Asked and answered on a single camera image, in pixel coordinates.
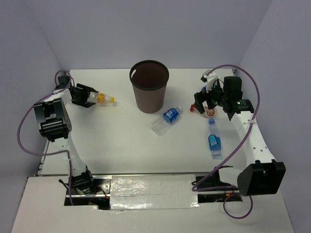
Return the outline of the red cap plastic bottle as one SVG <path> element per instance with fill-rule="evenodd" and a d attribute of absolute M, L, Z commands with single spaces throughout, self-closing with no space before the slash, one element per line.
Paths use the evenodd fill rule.
<path fill-rule="evenodd" d="M 204 110 L 205 111 L 201 114 L 199 112 L 199 110 L 194 107 L 193 104 L 190 107 L 190 112 L 195 113 L 195 114 L 202 116 L 204 118 L 215 118 L 217 115 L 216 109 L 209 109 L 207 106 L 204 106 Z"/>

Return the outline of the yellow cap plastic bottle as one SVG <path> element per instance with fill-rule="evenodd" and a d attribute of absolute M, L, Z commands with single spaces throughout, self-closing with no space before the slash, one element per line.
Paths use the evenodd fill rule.
<path fill-rule="evenodd" d="M 115 98 L 103 93 L 95 93 L 91 92 L 90 96 L 88 98 L 89 102 L 98 104 L 102 107 L 108 107 L 108 106 L 117 106 L 117 102 L 115 101 Z"/>

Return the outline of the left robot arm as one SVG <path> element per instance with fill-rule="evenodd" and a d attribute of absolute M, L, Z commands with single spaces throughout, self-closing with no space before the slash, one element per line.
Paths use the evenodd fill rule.
<path fill-rule="evenodd" d="M 65 151 L 69 163 L 68 191 L 84 194 L 96 193 L 91 171 L 80 158 L 71 138 L 72 123 L 66 109 L 68 103 L 90 108 L 97 103 L 98 91 L 83 84 L 73 85 L 70 75 L 58 78 L 58 84 L 45 100 L 34 104 L 34 112 L 41 136 L 53 143 L 59 151 Z"/>

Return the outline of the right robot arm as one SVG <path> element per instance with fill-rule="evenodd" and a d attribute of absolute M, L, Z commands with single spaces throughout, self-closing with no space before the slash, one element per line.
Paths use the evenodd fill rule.
<path fill-rule="evenodd" d="M 286 172 L 283 162 L 276 161 L 266 146 L 256 122 L 258 107 L 242 97 L 242 80 L 240 77 L 227 76 L 220 81 L 217 75 L 203 75 L 205 88 L 194 94 L 194 108 L 204 113 L 203 103 L 209 109 L 219 106 L 234 125 L 241 142 L 217 167 L 198 181 L 193 191 L 208 191 L 200 184 L 223 167 L 240 149 L 244 149 L 247 167 L 237 176 L 240 194 L 243 196 L 273 195 L 279 190 Z"/>

